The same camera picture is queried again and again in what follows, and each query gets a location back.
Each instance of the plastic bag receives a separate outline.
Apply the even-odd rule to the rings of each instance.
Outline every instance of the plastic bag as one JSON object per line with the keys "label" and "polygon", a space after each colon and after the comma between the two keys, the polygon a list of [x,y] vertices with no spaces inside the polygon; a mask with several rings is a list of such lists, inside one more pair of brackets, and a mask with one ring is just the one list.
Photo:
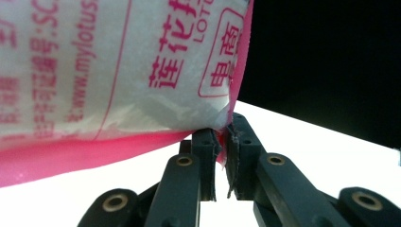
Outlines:
{"label": "plastic bag", "polygon": [[0,0],[0,186],[224,127],[251,12],[246,0]]}

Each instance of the black background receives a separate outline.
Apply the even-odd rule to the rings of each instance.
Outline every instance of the black background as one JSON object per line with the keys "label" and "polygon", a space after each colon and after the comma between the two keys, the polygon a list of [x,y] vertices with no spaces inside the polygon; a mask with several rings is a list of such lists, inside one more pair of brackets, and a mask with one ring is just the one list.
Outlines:
{"label": "black background", "polygon": [[239,100],[401,147],[401,1],[255,0]]}

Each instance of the metal screw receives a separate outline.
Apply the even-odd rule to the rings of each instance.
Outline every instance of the metal screw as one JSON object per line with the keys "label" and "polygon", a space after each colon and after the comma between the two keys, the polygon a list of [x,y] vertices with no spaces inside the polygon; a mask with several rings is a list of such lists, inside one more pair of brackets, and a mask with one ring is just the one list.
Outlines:
{"label": "metal screw", "polygon": [[383,209],[383,204],[377,198],[364,192],[358,191],[352,194],[352,199],[358,205],[372,211]]}
{"label": "metal screw", "polygon": [[271,156],[268,158],[268,162],[276,166],[282,166],[286,160],[279,156]]}
{"label": "metal screw", "polygon": [[177,159],[177,165],[178,166],[191,166],[192,159],[189,157],[180,157]]}
{"label": "metal screw", "polygon": [[128,197],[123,194],[111,195],[103,202],[103,210],[106,212],[115,212],[124,208],[128,203]]}

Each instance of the pink strip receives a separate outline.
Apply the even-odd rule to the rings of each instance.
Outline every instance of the pink strip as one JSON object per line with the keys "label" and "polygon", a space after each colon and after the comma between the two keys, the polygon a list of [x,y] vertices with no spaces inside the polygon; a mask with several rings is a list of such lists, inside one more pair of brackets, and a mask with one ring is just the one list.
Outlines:
{"label": "pink strip", "polygon": [[0,187],[126,160],[182,141],[190,133],[150,133],[95,142],[59,141],[4,151],[0,153]]}
{"label": "pink strip", "polygon": [[250,46],[250,38],[251,38],[252,13],[253,13],[253,0],[251,0],[247,14],[245,15],[242,37],[239,42],[239,48],[238,48],[238,60],[236,62],[235,71],[233,73],[233,81],[230,84],[230,112],[228,117],[229,121],[228,123],[230,123],[233,118],[235,102],[238,99],[239,88],[241,87],[241,82],[245,72],[245,65],[247,64],[248,49]]}

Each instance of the white surface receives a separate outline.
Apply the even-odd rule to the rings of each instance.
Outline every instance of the white surface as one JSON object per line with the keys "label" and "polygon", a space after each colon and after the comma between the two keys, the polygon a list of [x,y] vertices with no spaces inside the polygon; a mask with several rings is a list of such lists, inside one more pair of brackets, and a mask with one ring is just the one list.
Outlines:
{"label": "white surface", "polygon": [[[344,187],[361,186],[401,206],[399,153],[390,148],[237,102],[269,152],[290,158],[314,183],[337,197]],[[128,188],[137,193],[160,181],[172,145],[139,157],[34,183],[0,188],[0,226],[77,226],[102,193]],[[217,170],[218,202],[202,202],[200,226],[257,226],[251,202],[226,200],[225,171]]]}

